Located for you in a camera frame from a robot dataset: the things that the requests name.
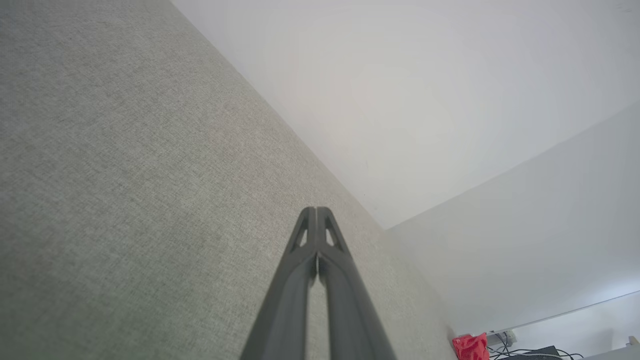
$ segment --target gray fabric surface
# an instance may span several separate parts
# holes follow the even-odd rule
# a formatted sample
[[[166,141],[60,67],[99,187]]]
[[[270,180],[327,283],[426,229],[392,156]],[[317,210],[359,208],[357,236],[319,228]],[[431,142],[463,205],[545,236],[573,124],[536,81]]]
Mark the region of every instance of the gray fabric surface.
[[[2,2],[0,71],[0,359],[237,358],[308,205],[398,357],[455,358],[429,285],[170,3]]]

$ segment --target black plastic arm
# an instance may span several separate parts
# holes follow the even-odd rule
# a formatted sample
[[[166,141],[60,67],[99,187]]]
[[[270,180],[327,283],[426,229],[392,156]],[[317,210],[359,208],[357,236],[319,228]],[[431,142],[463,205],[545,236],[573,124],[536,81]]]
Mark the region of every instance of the black plastic arm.
[[[307,242],[301,245],[304,232]],[[326,237],[331,234],[332,243]],[[305,208],[241,355],[242,360],[305,358],[307,296],[318,269],[327,289],[331,358],[395,359],[333,213]]]

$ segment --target white ceiling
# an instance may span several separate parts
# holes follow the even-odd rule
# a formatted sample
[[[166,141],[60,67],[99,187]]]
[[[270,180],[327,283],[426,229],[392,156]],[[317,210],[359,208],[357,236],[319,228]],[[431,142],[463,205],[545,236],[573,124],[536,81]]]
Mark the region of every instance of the white ceiling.
[[[173,2],[384,228],[640,99],[638,1]]]

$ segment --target red object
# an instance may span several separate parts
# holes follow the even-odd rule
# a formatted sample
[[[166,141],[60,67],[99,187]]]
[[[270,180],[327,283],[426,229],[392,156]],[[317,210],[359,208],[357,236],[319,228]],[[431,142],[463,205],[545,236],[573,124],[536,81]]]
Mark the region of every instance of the red object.
[[[482,335],[464,335],[453,339],[453,347],[460,360],[489,360],[486,349],[486,332]]]

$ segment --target white surface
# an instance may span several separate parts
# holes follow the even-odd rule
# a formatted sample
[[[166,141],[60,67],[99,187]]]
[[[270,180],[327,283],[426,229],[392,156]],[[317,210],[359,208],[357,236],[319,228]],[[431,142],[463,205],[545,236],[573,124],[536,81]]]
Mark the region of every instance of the white surface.
[[[640,102],[391,228],[456,334],[640,290]]]
[[[555,345],[587,357],[623,348],[629,336],[640,336],[640,293],[520,327],[514,333],[518,341],[512,350]]]
[[[640,346],[619,348],[604,354],[589,357],[588,360],[638,360],[640,359]]]
[[[384,227],[640,99],[631,0],[173,0]]]

